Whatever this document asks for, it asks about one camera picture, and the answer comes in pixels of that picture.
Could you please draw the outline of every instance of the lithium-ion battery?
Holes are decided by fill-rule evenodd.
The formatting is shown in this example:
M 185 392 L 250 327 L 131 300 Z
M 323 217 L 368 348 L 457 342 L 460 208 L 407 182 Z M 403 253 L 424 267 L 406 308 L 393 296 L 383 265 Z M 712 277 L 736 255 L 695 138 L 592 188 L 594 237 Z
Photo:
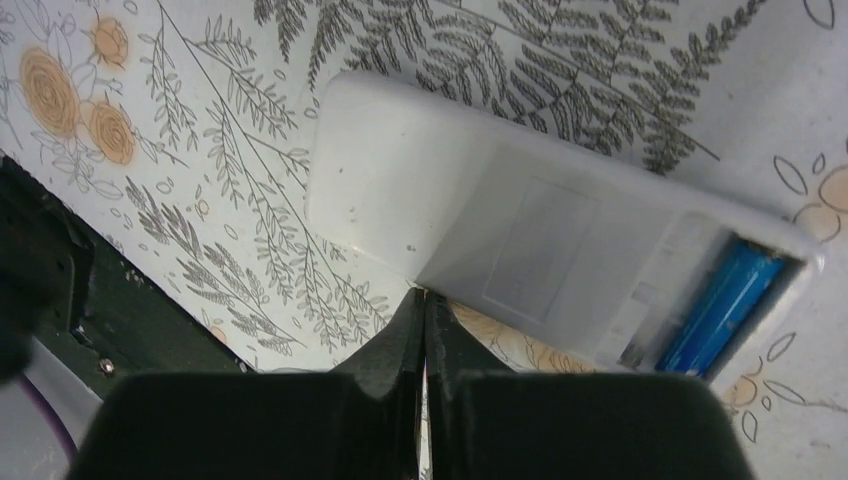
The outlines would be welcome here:
M 783 268 L 783 263 L 780 256 L 768 249 L 736 239 L 656 370 L 703 375 Z

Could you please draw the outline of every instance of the leaf drawing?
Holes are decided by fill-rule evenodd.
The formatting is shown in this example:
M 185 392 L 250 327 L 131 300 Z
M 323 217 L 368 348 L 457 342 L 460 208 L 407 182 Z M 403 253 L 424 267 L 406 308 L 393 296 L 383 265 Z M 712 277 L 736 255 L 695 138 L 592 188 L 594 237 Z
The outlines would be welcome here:
M 747 437 L 751 443 L 757 443 L 758 429 L 759 422 L 757 421 L 757 417 L 755 417 L 750 410 L 746 410 L 745 413 L 742 414 L 742 433 L 745 434 L 745 437 Z
M 194 226 L 177 206 L 160 206 L 146 187 L 139 188 L 129 177 L 126 193 L 138 208 L 145 231 L 161 244 L 175 243 L 187 255 L 177 261 L 191 292 L 226 307 L 233 316 L 233 326 L 257 338 L 260 346 L 284 355 L 292 355 L 292 344 L 305 346 L 270 320 L 263 310 L 269 300 L 264 289 L 223 245 L 202 245 Z
M 613 75 L 638 78 L 642 64 L 651 61 L 649 47 L 665 43 L 661 24 L 672 18 L 666 6 L 656 3 L 613 0 L 614 12 L 598 14 L 603 28 L 585 34 L 583 45 L 571 49 L 572 57 L 603 82 Z
M 786 350 L 789 350 L 789 347 L 792 346 L 792 342 L 795 341 L 796 335 L 797 333 L 795 332 L 789 332 L 775 340 L 771 347 L 769 347 L 768 353 L 766 354 L 766 360 L 773 362 L 780 358 L 780 356 L 786 353 Z
M 416 71 L 419 85 L 469 106 L 484 107 L 492 98 L 503 100 L 507 67 L 500 46 L 492 39 L 494 27 L 460 15 L 437 18 L 433 25 L 423 69 Z
M 227 100 L 235 104 L 236 113 L 250 118 L 251 124 L 272 138 L 286 138 L 286 131 L 296 129 L 294 112 L 286 107 L 286 97 L 277 93 L 277 84 L 266 81 L 264 75 L 256 74 L 252 62 L 256 52 L 251 47 L 252 39 L 242 37 L 241 28 L 233 33 L 233 21 L 223 26 L 221 16 L 206 22 L 206 38 L 183 41 L 197 48 L 229 70 Z
M 253 18 L 259 25 L 271 20 L 277 23 L 277 42 L 283 59 L 288 63 L 292 42 L 303 33 L 306 20 L 304 0 L 254 0 Z
M 286 130 L 295 129 L 294 111 L 286 108 L 286 97 L 278 96 L 276 83 L 263 86 L 263 75 L 253 68 L 231 70 L 227 83 L 227 100 L 234 102 L 240 114 L 250 117 L 254 127 L 267 131 L 273 138 L 286 138 Z
M 695 143 L 680 130 L 656 119 L 648 120 L 649 130 L 643 136 L 647 143 L 642 162 L 645 168 L 659 175 L 666 175 L 695 151 Z
M 825 30 L 833 30 L 836 25 L 833 0 L 804 0 L 804 9 L 813 23 Z
M 584 46 L 582 32 L 597 30 L 599 22 L 591 14 L 572 8 L 570 3 L 519 0 L 513 4 L 501 0 L 498 9 L 521 36 L 538 45 Z
M 229 115 L 221 108 L 220 103 L 214 102 L 213 106 L 214 110 L 207 108 L 206 111 L 212 117 L 215 126 L 203 132 L 204 137 L 212 137 L 214 144 L 207 157 L 215 160 L 215 168 L 218 169 L 217 180 L 221 183 L 221 196 L 229 198 L 233 206 L 238 209 L 239 201 L 244 201 L 244 196 L 239 191 L 238 176 L 244 173 L 244 169 L 241 162 L 237 160 L 240 158 L 240 153 Z
M 827 162 L 824 158 L 824 153 L 820 153 L 813 161 L 813 175 L 818 175 L 824 171 Z
M 309 52 L 309 87 L 315 90 L 318 72 L 321 66 L 339 44 L 345 43 L 346 35 L 353 34 L 351 20 L 362 21 L 362 11 L 351 0 L 327 0 L 320 3 L 318 11 L 318 30 L 312 40 Z
M 737 8 L 733 16 L 723 17 L 719 26 L 708 24 L 703 39 L 694 32 L 690 33 L 687 49 L 670 49 L 676 65 L 654 60 L 653 69 L 641 71 L 641 78 L 650 90 L 642 82 L 633 81 L 629 84 L 631 91 L 642 105 L 670 125 L 691 123 L 690 112 L 695 110 L 695 99 L 700 97 L 697 83 L 709 80 L 709 68 L 721 63 L 721 54 L 751 24 L 765 2 L 748 0 L 746 6 Z M 653 39 L 655 36 L 647 35 L 646 38 Z
M 433 27 L 433 12 L 427 0 L 377 0 L 361 19 L 364 35 L 351 46 L 353 58 L 345 63 L 352 69 L 375 70 L 383 75 L 389 68 L 399 72 L 400 58 L 420 60 L 427 47 L 424 25 Z
M 783 184 L 786 185 L 789 190 L 792 190 L 796 195 L 807 195 L 807 182 L 804 181 L 804 177 L 801 175 L 801 172 L 795 165 L 792 164 L 792 162 L 780 155 L 775 155 L 772 163 L 774 164 L 774 170 L 777 172 L 780 180 L 783 181 Z
M 183 131 L 187 130 L 186 150 L 197 150 L 197 133 L 194 131 L 197 116 L 179 98 L 182 80 L 177 75 L 174 61 L 165 49 L 164 32 L 164 27 L 160 27 L 155 38 L 139 35 L 140 40 L 145 43 L 152 42 L 153 46 L 152 56 L 140 59 L 141 63 L 150 65 L 145 84 L 150 86 L 150 98 L 159 104 L 153 118 L 162 125 L 159 137 L 172 148 L 177 148 Z
M 252 43 L 253 40 L 250 37 L 242 37 L 241 28 L 233 31 L 232 19 L 224 28 L 223 17 L 218 15 L 214 25 L 211 18 L 206 20 L 204 39 L 193 44 L 204 53 L 227 62 L 232 68 L 242 68 L 256 58 Z

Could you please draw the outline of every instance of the leaf pattern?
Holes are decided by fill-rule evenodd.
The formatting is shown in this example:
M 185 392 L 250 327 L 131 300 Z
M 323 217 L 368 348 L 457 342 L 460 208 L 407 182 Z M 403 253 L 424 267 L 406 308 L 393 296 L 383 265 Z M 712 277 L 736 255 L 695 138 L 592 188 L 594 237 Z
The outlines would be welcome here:
M 688 175 L 688 167 L 700 168 L 693 162 L 718 160 L 695 138 L 693 123 L 711 84 L 731 80 L 716 65 L 737 44 L 757 44 L 754 36 L 768 27 L 760 22 L 769 21 L 759 12 L 771 7 L 728 0 L 699 6 L 695 15 L 678 3 L 254 0 L 253 20 L 227 16 L 249 8 L 243 5 L 174 20 L 169 12 L 179 10 L 164 0 L 124 2 L 124 10 L 108 7 L 120 1 L 82 0 L 73 14 L 61 15 L 49 2 L 14 0 L 0 7 L 0 130 L 4 148 L 37 152 L 34 162 L 44 168 L 34 169 L 36 176 L 63 200 L 88 195 L 75 204 L 81 213 L 103 204 L 120 210 L 109 241 L 126 247 L 135 262 L 172 263 L 159 283 L 187 308 L 202 305 L 228 345 L 253 356 L 255 367 L 259 356 L 267 368 L 329 365 L 379 331 L 397 295 L 386 287 L 396 279 L 363 275 L 364 259 L 316 236 L 305 222 L 311 152 L 304 147 L 327 81 L 343 69 L 371 70 L 660 175 L 684 165 Z M 838 4 L 796 3 L 808 29 L 838 32 Z M 134 30 L 147 33 L 128 39 L 129 58 L 140 65 L 109 70 L 89 57 L 90 39 L 77 26 L 117 12 L 126 15 L 125 26 L 132 19 Z M 66 70 L 81 104 L 132 103 L 126 100 L 136 92 L 123 86 L 143 70 L 149 90 L 142 96 L 150 95 L 135 103 L 153 110 L 131 112 L 137 118 L 128 140 L 144 160 L 133 164 L 137 170 L 110 164 L 86 140 L 85 115 L 73 139 L 24 129 L 32 111 L 15 55 L 33 45 Z M 798 200 L 793 220 L 820 222 L 813 233 L 831 241 L 848 212 L 840 189 L 848 177 L 837 152 L 822 146 L 808 153 L 809 166 L 769 160 L 789 192 L 817 197 Z M 134 247 L 138 234 L 144 248 Z M 584 369 L 491 320 L 460 321 L 514 368 Z M 795 332 L 780 337 L 737 385 L 730 408 L 748 443 L 765 443 L 763 435 L 774 432 L 767 415 L 782 408 L 846 412 L 836 397 L 802 389 L 772 368 L 786 361 L 796 340 Z

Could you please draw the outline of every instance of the floral wallpaper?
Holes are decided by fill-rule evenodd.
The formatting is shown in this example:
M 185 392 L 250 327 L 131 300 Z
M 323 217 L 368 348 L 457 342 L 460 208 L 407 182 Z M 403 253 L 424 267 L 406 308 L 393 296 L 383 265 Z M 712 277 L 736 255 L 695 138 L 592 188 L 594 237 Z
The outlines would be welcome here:
M 848 466 L 840 7 L 0 0 L 0 147 L 261 371 L 332 367 L 409 286 L 304 218 L 323 91 L 344 70 L 773 211 L 831 258 L 723 400 L 762 477 L 833 478 Z M 517 369 L 591 370 L 460 317 Z

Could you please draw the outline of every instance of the orange flower print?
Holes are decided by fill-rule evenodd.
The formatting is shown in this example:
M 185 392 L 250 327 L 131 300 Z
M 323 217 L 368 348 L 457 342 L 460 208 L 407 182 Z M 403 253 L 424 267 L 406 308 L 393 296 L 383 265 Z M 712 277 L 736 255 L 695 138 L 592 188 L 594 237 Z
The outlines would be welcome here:
M 112 163 L 130 163 L 135 150 L 135 137 L 124 109 L 119 110 L 106 101 L 94 104 L 89 110 L 85 114 L 85 126 L 97 148 Z
M 761 421 L 767 413 L 771 412 L 775 402 L 784 402 L 798 407 L 821 408 L 839 414 L 848 413 L 847 408 L 836 402 L 810 399 L 789 386 L 787 382 L 771 376 L 770 365 L 789 350 L 796 336 L 795 332 L 789 332 L 775 340 L 766 354 L 757 359 L 756 368 L 743 374 L 721 397 L 733 421 L 736 422 L 736 419 L 739 419 L 739 429 L 751 443 L 757 443 Z
M 85 33 L 94 44 L 94 53 L 99 61 L 123 67 L 127 59 L 129 39 L 121 22 L 112 17 L 102 20 L 98 17 L 97 26 Z
M 792 223 L 800 225 L 821 242 L 829 242 L 842 231 L 842 215 L 848 214 L 848 165 L 841 165 L 825 174 L 827 160 L 819 154 L 813 161 L 812 177 L 824 175 L 818 191 L 810 192 L 804 175 L 792 162 L 780 155 L 774 157 L 774 169 L 792 193 L 810 201 L 793 216 Z
M 27 106 L 38 123 L 57 137 L 73 137 L 79 96 L 59 62 L 41 48 L 30 48 L 21 57 L 20 76 Z
M 227 334 L 225 334 L 224 331 L 221 330 L 221 327 L 219 327 L 219 325 L 224 324 L 224 321 L 220 318 L 210 320 L 209 315 L 206 314 L 206 310 L 201 310 L 201 313 L 203 314 L 203 320 L 201 321 L 203 326 L 206 327 L 209 330 L 209 333 L 211 333 L 213 337 L 217 338 L 219 342 L 226 345 Z

